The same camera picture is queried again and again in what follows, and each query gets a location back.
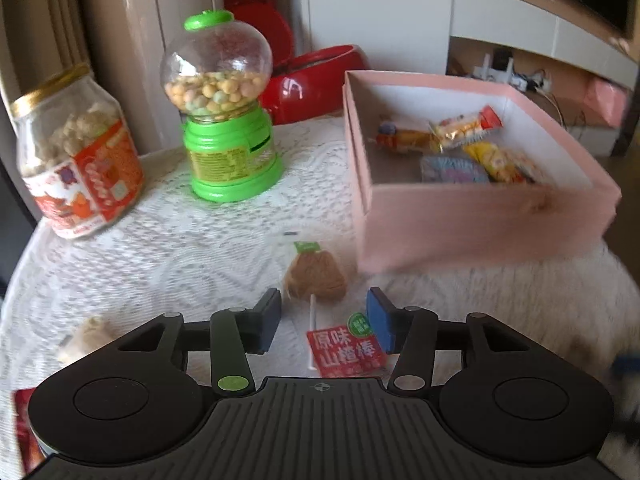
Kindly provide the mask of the pink item on shelf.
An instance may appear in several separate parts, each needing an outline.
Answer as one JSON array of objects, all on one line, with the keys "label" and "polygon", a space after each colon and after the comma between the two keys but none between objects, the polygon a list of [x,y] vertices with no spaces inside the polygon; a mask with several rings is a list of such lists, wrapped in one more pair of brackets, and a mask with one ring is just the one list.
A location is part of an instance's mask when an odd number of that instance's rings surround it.
[{"label": "pink item on shelf", "polygon": [[604,79],[593,78],[587,86],[584,103],[612,128],[620,128],[625,117],[628,91]]}]

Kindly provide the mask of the blue cartoon snack pack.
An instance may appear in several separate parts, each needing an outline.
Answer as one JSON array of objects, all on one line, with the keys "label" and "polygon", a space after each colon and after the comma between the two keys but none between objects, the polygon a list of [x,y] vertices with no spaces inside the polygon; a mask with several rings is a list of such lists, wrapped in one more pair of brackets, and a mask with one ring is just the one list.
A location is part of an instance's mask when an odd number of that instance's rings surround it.
[{"label": "blue cartoon snack pack", "polygon": [[425,183],[489,183],[482,166],[462,157],[425,155],[420,168]]}]

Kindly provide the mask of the small beige snack piece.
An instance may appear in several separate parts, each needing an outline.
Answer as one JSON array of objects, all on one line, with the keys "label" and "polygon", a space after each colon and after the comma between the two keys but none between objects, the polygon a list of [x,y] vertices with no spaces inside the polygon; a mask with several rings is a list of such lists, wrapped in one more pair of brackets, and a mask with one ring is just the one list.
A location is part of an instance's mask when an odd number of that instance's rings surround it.
[{"label": "small beige snack piece", "polygon": [[62,366],[69,366],[114,340],[115,337],[104,318],[93,316],[63,338],[56,350],[56,358]]}]

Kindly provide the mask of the glass snack jar gold lid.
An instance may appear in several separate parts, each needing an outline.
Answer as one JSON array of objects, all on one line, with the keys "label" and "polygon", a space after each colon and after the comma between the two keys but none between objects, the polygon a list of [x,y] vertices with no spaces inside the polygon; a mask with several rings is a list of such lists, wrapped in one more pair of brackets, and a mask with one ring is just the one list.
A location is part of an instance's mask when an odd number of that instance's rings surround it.
[{"label": "glass snack jar gold lid", "polygon": [[17,168],[48,226],[78,240],[134,206],[143,170],[122,108],[85,63],[11,104]]}]

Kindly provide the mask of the white lace tablecloth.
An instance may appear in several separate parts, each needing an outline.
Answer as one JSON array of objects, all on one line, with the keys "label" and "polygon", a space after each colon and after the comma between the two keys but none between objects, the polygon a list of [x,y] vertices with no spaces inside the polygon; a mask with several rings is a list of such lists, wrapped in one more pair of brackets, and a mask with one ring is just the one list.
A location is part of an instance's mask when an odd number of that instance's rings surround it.
[{"label": "white lace tablecloth", "polygon": [[68,242],[40,224],[1,309],[1,474],[23,474],[13,395],[58,370],[58,346],[87,318],[121,335],[165,312],[204,321],[218,309],[249,308],[283,281],[294,254],[288,234],[326,246],[348,293],[318,316],[343,324],[371,287],[398,306],[444,320],[485,312],[594,376],[639,341],[639,291],[605,245],[580,258],[505,268],[360,275],[355,266],[344,124],[321,118],[274,132],[285,166],[252,200],[195,197],[180,148],[145,156],[136,206],[108,229]]}]

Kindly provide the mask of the hawthorn lollipop packet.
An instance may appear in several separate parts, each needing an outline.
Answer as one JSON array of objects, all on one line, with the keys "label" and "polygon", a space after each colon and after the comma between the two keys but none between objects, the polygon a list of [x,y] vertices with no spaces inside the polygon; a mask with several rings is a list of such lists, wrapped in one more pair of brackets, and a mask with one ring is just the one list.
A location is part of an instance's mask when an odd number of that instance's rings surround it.
[{"label": "hawthorn lollipop packet", "polygon": [[387,358],[357,299],[344,255],[325,240],[283,243],[282,285],[296,316],[304,370],[320,378],[385,375]]}]

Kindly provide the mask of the red white snack stick packet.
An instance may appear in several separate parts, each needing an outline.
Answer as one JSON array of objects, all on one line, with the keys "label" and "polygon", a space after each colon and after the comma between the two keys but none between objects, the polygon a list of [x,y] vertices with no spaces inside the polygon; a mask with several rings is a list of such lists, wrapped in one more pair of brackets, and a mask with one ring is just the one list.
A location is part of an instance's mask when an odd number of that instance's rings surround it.
[{"label": "red white snack stick packet", "polygon": [[502,127],[502,121],[495,110],[484,106],[479,112],[462,114],[444,119],[432,125],[432,130],[444,150],[457,148],[484,138],[486,134]]}]

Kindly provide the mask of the yellow gold snack bag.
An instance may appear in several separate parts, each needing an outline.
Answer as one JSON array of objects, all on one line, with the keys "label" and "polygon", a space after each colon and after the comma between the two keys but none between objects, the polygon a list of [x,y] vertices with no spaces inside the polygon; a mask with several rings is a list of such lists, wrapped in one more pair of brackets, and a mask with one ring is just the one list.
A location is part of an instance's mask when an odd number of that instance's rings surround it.
[{"label": "yellow gold snack bag", "polygon": [[496,182],[536,183],[544,178],[531,159],[510,148],[490,142],[476,142],[465,145],[463,151],[478,162]]}]

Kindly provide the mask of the red chicken snack bag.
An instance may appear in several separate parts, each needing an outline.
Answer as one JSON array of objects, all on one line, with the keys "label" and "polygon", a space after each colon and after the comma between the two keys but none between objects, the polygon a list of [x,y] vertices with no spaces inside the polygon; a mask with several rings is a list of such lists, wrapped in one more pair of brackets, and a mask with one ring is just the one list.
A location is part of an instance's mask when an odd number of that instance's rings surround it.
[{"label": "red chicken snack bag", "polygon": [[24,474],[30,474],[44,460],[28,417],[28,404],[34,391],[34,388],[28,388],[16,390],[13,393],[15,432]]}]

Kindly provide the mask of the red round lidded bin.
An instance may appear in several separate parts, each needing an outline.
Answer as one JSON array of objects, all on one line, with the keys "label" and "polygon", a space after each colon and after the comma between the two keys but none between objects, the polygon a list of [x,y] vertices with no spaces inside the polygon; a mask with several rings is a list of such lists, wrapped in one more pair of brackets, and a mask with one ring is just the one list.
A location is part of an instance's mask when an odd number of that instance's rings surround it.
[{"label": "red round lidded bin", "polygon": [[349,70],[368,70],[369,61],[354,44],[341,44],[303,55],[294,54],[294,35],[282,15],[267,3],[232,10],[238,21],[262,33],[273,56],[272,76],[260,96],[275,125],[292,124],[337,112],[343,107],[343,84]]}]

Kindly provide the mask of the white tv cabinet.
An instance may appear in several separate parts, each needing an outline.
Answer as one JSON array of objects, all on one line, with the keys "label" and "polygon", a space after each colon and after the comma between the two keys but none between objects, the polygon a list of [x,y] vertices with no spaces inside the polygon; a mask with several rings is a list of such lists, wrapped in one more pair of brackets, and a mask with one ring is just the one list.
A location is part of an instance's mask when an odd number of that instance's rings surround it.
[{"label": "white tv cabinet", "polygon": [[[514,70],[544,82],[537,103],[596,153],[624,156],[638,144],[639,0],[619,32],[575,0],[452,0],[450,75],[474,75],[486,53],[510,49]],[[584,103],[593,78],[628,91],[620,128]]]}]

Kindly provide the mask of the pink cardboard box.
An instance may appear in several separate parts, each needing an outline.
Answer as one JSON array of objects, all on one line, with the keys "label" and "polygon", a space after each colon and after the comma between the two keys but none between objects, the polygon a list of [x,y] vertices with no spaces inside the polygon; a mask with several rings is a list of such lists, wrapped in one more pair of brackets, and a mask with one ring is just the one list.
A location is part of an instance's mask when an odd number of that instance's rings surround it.
[{"label": "pink cardboard box", "polygon": [[[620,188],[530,99],[506,84],[433,74],[345,75],[345,136],[358,268],[377,274],[506,266],[582,254],[615,218]],[[420,159],[375,144],[383,115],[409,127],[491,106],[501,144],[523,152],[549,186],[424,183]]]}]

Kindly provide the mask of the white router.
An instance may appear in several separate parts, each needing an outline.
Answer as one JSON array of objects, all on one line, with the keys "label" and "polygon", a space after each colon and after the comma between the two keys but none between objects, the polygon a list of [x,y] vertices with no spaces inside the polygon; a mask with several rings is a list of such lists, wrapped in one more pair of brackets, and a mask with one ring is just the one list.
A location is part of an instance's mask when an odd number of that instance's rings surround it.
[{"label": "white router", "polygon": [[514,70],[514,57],[510,49],[497,48],[492,53],[486,53],[483,64],[474,68],[474,77],[497,84],[508,84],[521,92],[525,92],[528,86],[528,78]]}]

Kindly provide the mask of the green gumball candy dispenser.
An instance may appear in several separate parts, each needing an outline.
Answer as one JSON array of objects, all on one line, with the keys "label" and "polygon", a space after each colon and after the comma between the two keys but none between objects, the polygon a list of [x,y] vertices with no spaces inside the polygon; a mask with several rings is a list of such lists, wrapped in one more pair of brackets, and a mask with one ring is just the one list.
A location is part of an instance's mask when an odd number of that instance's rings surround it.
[{"label": "green gumball candy dispenser", "polygon": [[267,39],[227,10],[190,16],[166,48],[160,82],[183,116],[191,188],[203,200],[248,200],[282,176],[271,118],[259,103],[271,74]]}]

